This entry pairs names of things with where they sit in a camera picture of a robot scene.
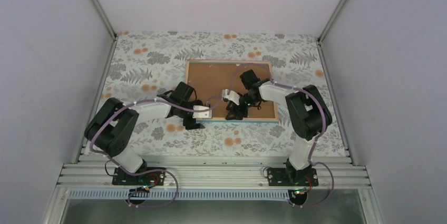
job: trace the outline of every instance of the wooden frame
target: wooden frame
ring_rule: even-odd
[[[193,63],[203,63],[203,64],[264,64],[267,65],[269,68],[269,71],[273,77],[273,65],[271,61],[235,61],[235,60],[187,60],[186,62],[186,74],[185,74],[185,82],[189,82],[189,69],[190,64]],[[241,121],[232,121],[232,122],[270,122],[270,123],[276,123],[279,121],[278,116],[278,104],[273,103],[273,114],[274,116],[272,118],[244,118]],[[226,122],[225,117],[215,117],[211,119],[198,119],[201,121],[212,121],[212,122]]]

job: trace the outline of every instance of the perforated metal strip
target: perforated metal strip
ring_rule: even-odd
[[[69,199],[127,199],[129,189],[122,188],[74,188]],[[138,193],[131,199],[169,200],[173,189],[152,189],[150,193]],[[287,190],[209,190],[180,189],[176,200],[263,200],[284,201],[288,199]]]

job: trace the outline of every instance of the floral tablecloth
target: floral tablecloth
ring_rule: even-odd
[[[99,107],[112,96],[136,101],[173,89],[184,81],[188,59],[272,61],[276,81],[317,86],[334,122],[314,155],[344,155],[316,39],[309,35],[122,32]],[[287,108],[278,106],[278,113],[279,123],[210,122],[191,131],[180,118],[146,121],[136,125],[130,144],[141,155],[288,156],[297,135]]]

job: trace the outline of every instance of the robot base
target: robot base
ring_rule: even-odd
[[[153,169],[162,169],[165,170],[166,168],[160,168],[160,167],[147,167],[145,170],[142,170],[139,172],[144,172],[147,170],[153,170]],[[158,183],[154,184],[154,176],[151,176],[151,174],[156,174],[159,177]],[[154,186],[162,186],[164,183],[165,173],[161,171],[156,171],[154,173],[144,174],[141,176],[131,176],[125,173],[120,168],[115,168],[115,172],[113,173],[113,180],[112,185],[114,186],[150,186],[153,184]]]
[[[268,168],[267,169],[267,178],[268,178],[268,185],[269,186],[310,186],[309,182],[307,181],[307,178],[309,178],[312,182],[312,186],[318,186],[318,176],[317,171],[314,168],[310,168],[310,171],[305,176],[302,176],[301,178],[297,179],[296,181],[292,182],[290,180],[290,177],[288,173],[286,172],[286,168]]]

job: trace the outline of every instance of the brown board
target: brown board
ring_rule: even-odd
[[[222,90],[230,88],[231,78],[239,64],[262,64],[272,73],[271,62],[267,61],[223,61],[223,60],[188,60],[186,66],[185,82],[196,89],[197,99],[205,101],[212,96],[222,96]],[[232,90],[241,94],[247,93],[239,76],[247,71],[255,71],[261,80],[269,77],[268,72],[262,67],[256,65],[244,65],[235,75]],[[213,106],[218,102],[217,99],[210,101]],[[228,114],[226,106],[228,103],[221,101],[220,105],[212,111],[212,121],[224,121]],[[277,122],[278,109],[277,104],[271,101],[263,102],[262,109],[250,108],[248,110],[248,118],[243,121],[247,122]]]

